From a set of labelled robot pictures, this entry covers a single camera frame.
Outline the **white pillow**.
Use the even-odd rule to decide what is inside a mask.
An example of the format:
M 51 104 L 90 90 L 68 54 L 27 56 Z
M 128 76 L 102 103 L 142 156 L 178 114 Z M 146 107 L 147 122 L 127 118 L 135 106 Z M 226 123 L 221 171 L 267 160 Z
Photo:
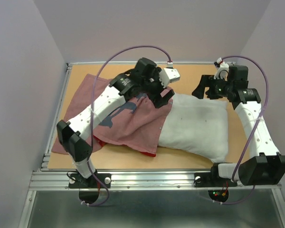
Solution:
M 175 94 L 172 99 L 158 145 L 191 152 L 213 163 L 224 162 L 228 154 L 228 103 L 184 94 Z

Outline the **pink pillowcase with dark print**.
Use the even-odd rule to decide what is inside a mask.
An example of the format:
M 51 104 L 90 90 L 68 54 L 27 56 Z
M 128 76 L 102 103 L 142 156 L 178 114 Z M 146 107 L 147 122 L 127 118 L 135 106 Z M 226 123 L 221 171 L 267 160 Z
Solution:
M 76 90 L 66 110 L 64 121 L 75 117 L 91 103 L 91 93 L 98 97 L 109 84 L 108 79 L 87 74 Z M 146 94 L 139 94 L 113 113 L 109 114 L 94 130 L 93 150 L 105 144 L 124 145 L 145 155 L 155 157 L 162 127 L 171 111 L 173 100 L 157 109 Z

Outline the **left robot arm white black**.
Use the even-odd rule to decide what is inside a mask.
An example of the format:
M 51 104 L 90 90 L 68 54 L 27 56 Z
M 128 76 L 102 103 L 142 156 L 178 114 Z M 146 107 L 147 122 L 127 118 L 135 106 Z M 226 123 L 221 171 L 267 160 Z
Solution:
M 170 83 L 179 79 L 180 75 L 171 60 L 166 68 L 161 68 L 147 58 L 140 58 L 134 68 L 118 74 L 98 97 L 93 96 L 91 104 L 82 112 L 68 121 L 60 120 L 57 123 L 58 141 L 76 167 L 76 177 L 72 180 L 88 188 L 101 184 L 90 159 L 93 145 L 86 142 L 87 138 L 93 136 L 93 130 L 109 114 L 139 94 L 146 94 L 157 109 L 167 105 L 174 91 L 161 94 Z

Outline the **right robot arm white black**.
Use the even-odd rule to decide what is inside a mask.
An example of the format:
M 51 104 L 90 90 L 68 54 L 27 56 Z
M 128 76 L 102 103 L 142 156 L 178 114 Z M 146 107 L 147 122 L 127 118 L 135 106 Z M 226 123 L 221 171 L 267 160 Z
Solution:
M 230 66 L 215 75 L 202 75 L 192 95 L 198 99 L 227 98 L 241 120 L 249 159 L 240 163 L 215 163 L 209 180 L 220 185 L 226 179 L 243 185 L 276 185 L 285 174 L 285 155 L 275 146 L 265 120 L 264 105 L 255 88 L 248 87 L 248 67 Z

